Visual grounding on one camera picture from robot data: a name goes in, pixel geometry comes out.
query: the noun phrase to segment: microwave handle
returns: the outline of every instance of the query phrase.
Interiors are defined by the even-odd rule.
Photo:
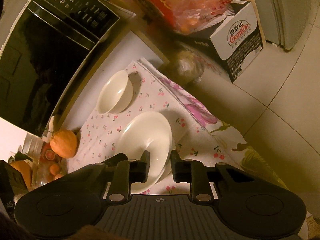
[[[74,28],[70,27],[68,24],[63,22],[61,19],[56,17],[54,14],[52,14],[36,2],[32,1],[27,9],[44,23],[48,24],[60,34],[66,36],[85,49],[91,50],[95,46],[95,42],[91,41],[89,38],[78,32]]]

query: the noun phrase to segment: tile floor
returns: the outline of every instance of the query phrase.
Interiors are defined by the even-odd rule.
[[[267,43],[234,84],[206,70],[189,92],[236,127],[320,218],[320,10],[311,1],[290,52]]]

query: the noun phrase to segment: large white bowl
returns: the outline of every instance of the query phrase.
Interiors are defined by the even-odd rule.
[[[97,111],[99,114],[118,114],[128,107],[132,96],[133,87],[128,73],[121,70],[102,88],[97,101]]]
[[[168,120],[158,112],[144,112],[124,129],[116,150],[128,159],[139,160],[143,151],[150,152],[150,169],[145,183],[131,184],[131,193],[139,194],[154,185],[164,173],[172,149],[172,132]]]

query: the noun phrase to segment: microwave oven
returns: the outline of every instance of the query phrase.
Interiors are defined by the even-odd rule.
[[[0,27],[11,10],[4,3]],[[118,20],[99,0],[28,0],[0,50],[0,117],[41,137],[88,57]]]

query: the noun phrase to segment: bowl rim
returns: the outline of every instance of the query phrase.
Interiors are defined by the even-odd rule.
[[[104,91],[107,89],[107,87],[109,86],[110,82],[113,81],[113,80],[114,80],[118,75],[120,75],[121,73],[126,73],[125,76],[126,76],[126,79],[127,79],[127,83],[126,83],[124,89],[121,91],[120,97],[119,97],[118,101],[117,101],[108,111],[102,113],[102,112],[100,111],[100,109],[99,109],[99,105],[100,105],[100,102],[101,102],[102,95],[103,95]],[[96,105],[96,109],[97,109],[98,114],[107,114],[107,113],[109,113],[109,112],[116,106],[116,104],[118,104],[118,102],[119,102],[120,98],[122,97],[125,89],[127,88],[128,82],[129,82],[129,74],[128,74],[128,72],[127,72],[126,70],[120,70],[120,71],[114,73],[114,74],[112,75],[112,77],[109,78],[109,80],[106,82],[106,84],[105,84],[105,85],[103,86],[103,88],[101,89],[101,92],[100,92],[100,94],[99,94],[99,96],[98,96],[97,105]]]
[[[169,160],[169,158],[170,158],[170,153],[171,153],[171,151],[172,151],[173,138],[172,138],[171,125],[170,125],[168,119],[167,119],[163,114],[161,114],[160,112],[157,112],[157,111],[145,111],[145,112],[143,112],[143,113],[141,113],[141,114],[138,114],[135,118],[133,118],[133,119],[126,125],[126,127],[124,128],[124,130],[123,130],[124,132],[123,132],[122,135],[119,137],[119,139],[118,139],[118,141],[117,141],[117,144],[119,143],[119,141],[121,140],[121,138],[122,138],[123,135],[125,134],[127,128],[133,123],[133,121],[134,121],[135,119],[137,119],[138,117],[141,118],[141,116],[142,116],[142,115],[145,115],[145,114],[155,114],[155,115],[161,116],[161,118],[162,118],[162,119],[165,121],[165,123],[168,125],[168,127],[169,127],[169,149],[168,149],[167,158],[166,158],[166,160],[165,160],[165,162],[164,162],[164,165],[163,165],[163,167],[162,167],[162,170],[160,171],[160,173],[158,174],[158,176],[154,179],[154,181],[153,181],[152,183],[150,183],[149,186],[143,187],[143,188],[142,188],[143,190],[142,190],[141,192],[137,193],[137,192],[132,192],[132,191],[131,191],[131,194],[140,194],[140,193],[146,191],[147,189],[151,188],[154,184],[156,184],[156,183],[158,182],[158,180],[161,178],[162,174],[163,174],[164,171],[165,171],[166,165],[167,165],[168,160]]]

